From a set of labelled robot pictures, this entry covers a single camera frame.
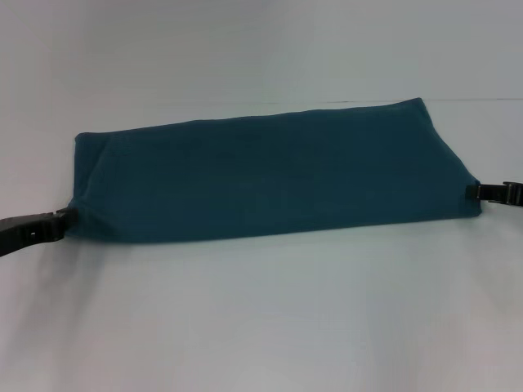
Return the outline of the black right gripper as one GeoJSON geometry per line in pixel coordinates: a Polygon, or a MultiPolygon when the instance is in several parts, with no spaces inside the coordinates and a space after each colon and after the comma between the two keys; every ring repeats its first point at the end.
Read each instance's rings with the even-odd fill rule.
{"type": "Polygon", "coordinates": [[[467,199],[486,201],[488,203],[503,203],[512,207],[522,207],[523,184],[504,181],[503,185],[469,185],[467,187],[467,199]]]}

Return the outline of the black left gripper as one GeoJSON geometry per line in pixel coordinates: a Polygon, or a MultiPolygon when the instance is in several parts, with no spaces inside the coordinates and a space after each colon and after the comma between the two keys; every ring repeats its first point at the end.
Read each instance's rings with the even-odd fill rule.
{"type": "Polygon", "coordinates": [[[61,240],[78,223],[78,209],[1,219],[1,256],[26,247],[61,240]]]}

